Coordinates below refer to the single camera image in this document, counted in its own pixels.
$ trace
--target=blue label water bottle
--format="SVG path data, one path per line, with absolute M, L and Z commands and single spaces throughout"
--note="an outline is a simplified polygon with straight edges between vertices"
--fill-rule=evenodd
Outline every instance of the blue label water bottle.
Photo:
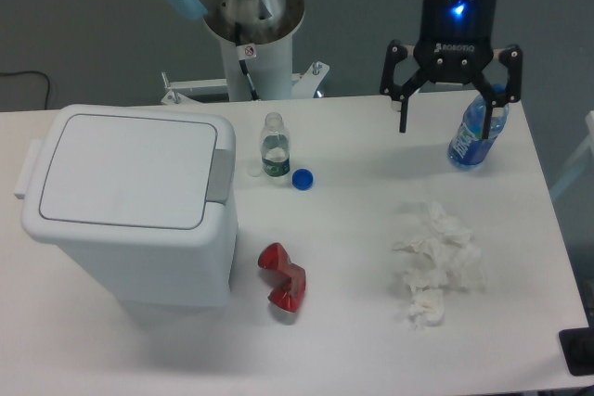
M 493 89 L 496 93 L 505 91 L 501 85 L 494 85 Z M 489 149 L 503 130 L 510 112 L 508 105 L 503 108 L 494 108 L 489 137 L 481 139 L 485 109 L 484 99 L 478 95 L 464 112 L 458 133 L 449 144 L 447 156 L 452 164 L 461 170 L 469 171 L 481 165 Z

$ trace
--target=plastic water bottle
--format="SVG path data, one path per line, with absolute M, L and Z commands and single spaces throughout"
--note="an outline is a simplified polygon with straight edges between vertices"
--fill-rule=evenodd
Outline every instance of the plastic water bottle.
M 262 167 L 268 176 L 283 178 L 291 169 L 289 165 L 289 131 L 279 113 L 268 113 L 260 132 Z
M 501 85 L 494 85 L 494 89 L 497 93 L 504 91 L 504 87 Z M 447 150 L 449 160 L 463 171 L 469 171 L 481 165 L 489 149 L 503 130 L 510 112 L 509 105 L 503 108 L 494 108 L 489 137 L 481 139 L 485 109 L 485 101 L 482 96 L 478 95 L 464 112 L 458 133 L 449 144 Z

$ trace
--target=bottle label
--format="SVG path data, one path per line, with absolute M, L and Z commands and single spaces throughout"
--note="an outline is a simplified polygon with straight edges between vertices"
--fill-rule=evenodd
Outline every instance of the bottle label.
M 289 173 L 291 169 L 289 167 L 289 159 L 276 162 L 262 158 L 262 166 L 268 176 L 283 176 Z
M 458 129 L 458 135 L 450 144 L 450 154 L 460 164 L 468 166 L 480 164 L 494 142 L 495 138 L 479 138 L 469 129 L 466 122 L 463 122 Z

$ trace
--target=black object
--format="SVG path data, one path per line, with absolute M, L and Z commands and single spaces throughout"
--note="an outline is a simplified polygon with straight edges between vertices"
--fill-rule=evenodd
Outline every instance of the black object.
M 423 0 L 420 38 L 413 56 L 419 69 L 403 85 L 394 83 L 396 65 L 408 48 L 388 45 L 380 93 L 400 103 L 400 132 L 407 130 L 408 99 L 425 83 L 472 83 L 486 102 L 482 138 L 487 139 L 494 107 L 518 102 L 522 91 L 523 52 L 517 45 L 494 52 L 491 33 L 497 0 Z M 483 70 L 496 58 L 508 69 L 505 91 L 496 93 Z
M 569 372 L 574 376 L 594 375 L 594 328 L 564 329 L 559 340 Z

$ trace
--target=white table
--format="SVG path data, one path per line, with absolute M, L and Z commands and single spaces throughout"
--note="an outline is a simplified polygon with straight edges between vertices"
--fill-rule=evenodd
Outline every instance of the white table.
M 0 114 L 0 394 L 431 396 L 593 383 L 562 358 L 558 332 L 587 321 L 522 106 L 480 170 L 446 159 L 473 96 L 415 96 L 406 134 L 384 96 L 177 107 L 224 115 L 238 137 L 232 301 L 202 311 L 121 304 L 29 239 L 12 193 L 55 112 Z M 309 191 L 246 173 L 272 110 L 291 131 L 292 167 L 315 175 Z M 447 292 L 444 322 L 414 330 L 393 244 L 423 200 L 474 230 L 488 284 Z M 273 241 L 307 272 L 292 324 L 271 311 L 256 264 Z

